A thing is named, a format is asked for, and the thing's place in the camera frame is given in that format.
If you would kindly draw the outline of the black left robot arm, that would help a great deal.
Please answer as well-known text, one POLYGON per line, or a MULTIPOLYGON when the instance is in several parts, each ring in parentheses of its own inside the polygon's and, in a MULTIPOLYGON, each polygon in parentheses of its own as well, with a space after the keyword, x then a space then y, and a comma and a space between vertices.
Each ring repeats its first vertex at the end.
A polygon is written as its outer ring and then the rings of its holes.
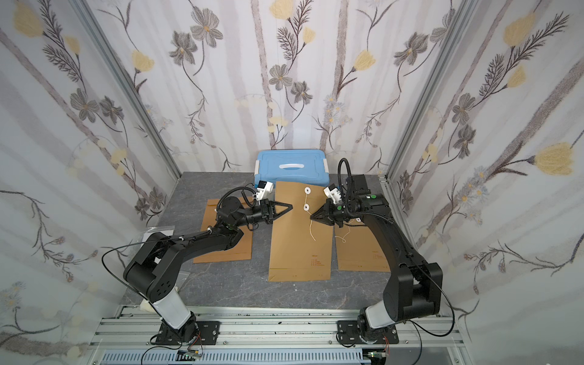
POLYGON ((273 224, 293 210, 293 205, 263 199, 244 206, 235 196, 220 199, 216 223, 191 236, 150 235, 127 265, 123 279, 162 318, 162 330, 169 339, 185 345, 199 337, 196 315, 175 291, 183 263, 211 252, 233 249, 243 238, 243 227, 273 224))

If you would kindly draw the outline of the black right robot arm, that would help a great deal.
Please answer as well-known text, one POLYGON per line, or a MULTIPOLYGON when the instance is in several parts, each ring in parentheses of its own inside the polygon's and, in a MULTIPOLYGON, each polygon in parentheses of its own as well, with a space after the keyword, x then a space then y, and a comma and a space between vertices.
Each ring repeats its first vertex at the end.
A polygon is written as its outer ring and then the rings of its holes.
POLYGON ((357 318, 361 340, 375 343, 397 323, 438 314, 443 271, 413 247, 395 223, 386 198, 373 194, 363 175, 348 177, 343 189, 332 184, 324 193, 324 205, 310 219, 340 228, 359 219, 376 238, 389 265, 382 300, 361 310, 357 318))

